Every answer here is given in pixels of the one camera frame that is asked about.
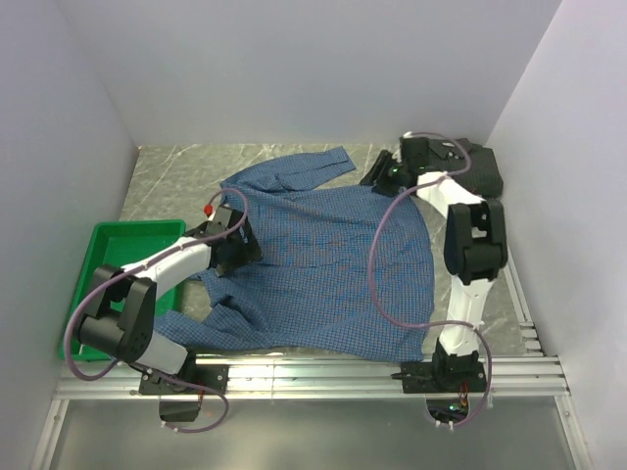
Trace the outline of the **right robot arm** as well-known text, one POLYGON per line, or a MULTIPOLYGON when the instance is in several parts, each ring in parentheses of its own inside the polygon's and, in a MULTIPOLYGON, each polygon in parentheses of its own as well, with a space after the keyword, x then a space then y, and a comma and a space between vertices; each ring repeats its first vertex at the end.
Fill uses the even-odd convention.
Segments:
POLYGON ((405 362, 405 393, 486 392, 489 366, 480 337, 489 292, 506 266, 504 183, 492 149, 465 138, 407 132, 395 152, 382 151, 362 179, 399 204, 414 194, 446 220, 443 257, 451 276, 447 317, 429 363, 405 362))

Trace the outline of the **blue plaid long sleeve shirt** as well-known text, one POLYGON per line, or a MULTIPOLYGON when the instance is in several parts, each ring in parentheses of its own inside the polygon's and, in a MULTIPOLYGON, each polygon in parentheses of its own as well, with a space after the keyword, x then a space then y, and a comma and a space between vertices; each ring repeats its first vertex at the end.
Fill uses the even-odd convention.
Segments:
POLYGON ((199 273, 208 316, 169 311, 158 333, 188 348, 313 348, 372 360, 422 359, 434 261, 415 203, 360 185, 332 187, 354 164, 340 147, 250 166, 222 182, 248 212, 262 259, 199 273))

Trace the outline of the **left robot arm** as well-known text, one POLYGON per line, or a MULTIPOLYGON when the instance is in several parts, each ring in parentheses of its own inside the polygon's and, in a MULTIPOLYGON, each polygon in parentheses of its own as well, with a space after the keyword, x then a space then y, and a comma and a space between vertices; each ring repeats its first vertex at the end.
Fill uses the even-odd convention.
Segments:
POLYGON ((188 393, 196 385, 198 371, 188 363, 192 356, 188 349, 155 331, 158 299, 206 269, 224 276, 261 258, 248 212, 218 206, 206 221, 166 249, 122 267, 97 267, 87 295, 66 328, 64 355, 68 367, 85 381, 106 374, 87 376, 78 370, 71 358, 72 341, 76 340, 113 362, 157 370, 174 393, 188 393))

